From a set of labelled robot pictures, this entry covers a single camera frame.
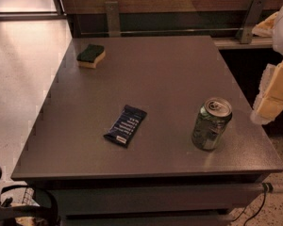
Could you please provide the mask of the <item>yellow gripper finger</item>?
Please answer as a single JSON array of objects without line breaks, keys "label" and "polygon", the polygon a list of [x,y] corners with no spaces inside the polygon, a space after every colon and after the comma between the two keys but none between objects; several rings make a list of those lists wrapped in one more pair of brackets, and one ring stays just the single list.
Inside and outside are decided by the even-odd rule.
[{"label": "yellow gripper finger", "polygon": [[253,123],[264,125],[274,121],[283,111],[283,60],[277,65],[266,66],[258,89],[250,118]]},{"label": "yellow gripper finger", "polygon": [[275,32],[275,20],[278,12],[273,13],[264,21],[256,24],[252,29],[252,34],[259,37],[271,37]]}]

